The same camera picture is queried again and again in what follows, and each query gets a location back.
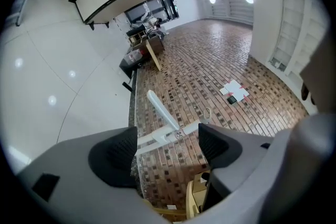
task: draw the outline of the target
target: wooden leg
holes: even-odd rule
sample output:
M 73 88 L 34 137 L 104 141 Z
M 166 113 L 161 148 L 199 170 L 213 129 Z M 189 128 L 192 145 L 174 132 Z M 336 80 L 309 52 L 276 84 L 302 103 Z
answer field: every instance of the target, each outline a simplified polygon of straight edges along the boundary
M 153 60 L 156 64 L 156 67 L 158 68 L 159 71 L 161 71 L 161 65 L 160 65 L 157 57 L 155 56 L 155 53 L 153 52 L 153 49 L 152 49 L 151 45 L 149 44 L 148 40 L 146 40 L 146 47 L 147 47 L 149 53 L 151 54 L 151 56 L 152 56 L 152 58 L 153 58 Z
M 197 208 L 197 204 L 195 202 L 194 196 L 193 196 L 193 186 L 194 181 L 189 181 L 187 186 L 187 195 L 186 195 L 186 214 L 187 219 L 194 218 L 197 214 L 199 214 L 199 210 Z

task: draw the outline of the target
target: black shelf bracket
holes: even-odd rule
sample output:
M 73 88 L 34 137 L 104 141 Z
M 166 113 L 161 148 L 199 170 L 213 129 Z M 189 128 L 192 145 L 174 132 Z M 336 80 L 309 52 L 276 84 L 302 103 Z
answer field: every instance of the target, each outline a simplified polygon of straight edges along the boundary
M 75 4 L 77 0 L 68 0 L 68 1 Z
M 94 28 L 95 28 L 95 27 L 94 27 L 94 23 L 95 23 L 94 21 L 92 21 L 92 22 L 89 23 L 89 26 L 91 27 L 92 31 L 93 31 Z
M 123 82 L 122 85 L 128 89 L 130 92 L 132 92 L 132 88 L 126 83 L 126 82 Z

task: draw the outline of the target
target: paper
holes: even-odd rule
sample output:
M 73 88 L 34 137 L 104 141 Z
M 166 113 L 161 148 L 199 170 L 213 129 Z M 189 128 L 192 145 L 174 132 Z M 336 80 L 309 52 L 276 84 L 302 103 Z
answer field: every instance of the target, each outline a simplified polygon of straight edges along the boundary
M 248 95 L 249 93 L 244 88 L 238 89 L 232 94 L 232 96 L 236 98 L 237 102 L 240 102 L 242 99 L 244 99 Z
M 249 93 L 236 80 L 232 80 L 230 83 L 225 84 L 224 88 L 231 93 L 237 102 L 240 102 L 249 95 Z
M 222 89 L 220 89 L 219 91 L 221 92 L 222 95 L 226 95 L 226 94 L 229 93 L 229 91 L 226 90 L 225 88 L 222 88 Z
M 177 209 L 177 207 L 176 207 L 176 205 L 167 205 L 167 208 L 169 209 L 169 210 L 176 210 Z
M 207 182 L 207 180 L 203 179 L 203 178 L 200 178 L 200 183 L 204 183 L 204 182 Z
M 240 87 L 241 87 L 241 85 L 237 81 L 235 81 L 235 80 L 232 80 L 232 81 L 230 81 L 230 83 L 227 83 L 227 84 L 224 85 L 224 88 L 226 90 L 228 90 L 229 92 L 235 92 Z

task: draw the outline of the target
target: window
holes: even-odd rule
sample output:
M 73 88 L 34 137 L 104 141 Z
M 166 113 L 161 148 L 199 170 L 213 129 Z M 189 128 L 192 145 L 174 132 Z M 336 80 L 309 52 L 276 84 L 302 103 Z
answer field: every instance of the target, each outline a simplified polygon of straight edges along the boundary
M 162 19 L 162 24 L 179 18 L 177 7 L 173 3 L 174 0 L 148 0 L 125 12 L 128 20 L 132 24 L 136 24 L 141 16 L 145 14 L 146 8 L 149 15 Z

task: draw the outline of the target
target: sticker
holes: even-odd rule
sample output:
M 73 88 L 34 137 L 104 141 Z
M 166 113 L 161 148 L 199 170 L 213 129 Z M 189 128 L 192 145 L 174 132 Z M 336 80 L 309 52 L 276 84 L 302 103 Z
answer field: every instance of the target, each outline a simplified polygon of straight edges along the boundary
M 185 134 L 184 134 L 183 130 L 178 130 L 178 131 L 175 132 L 175 138 L 177 140 L 180 140 L 184 136 L 185 136 Z

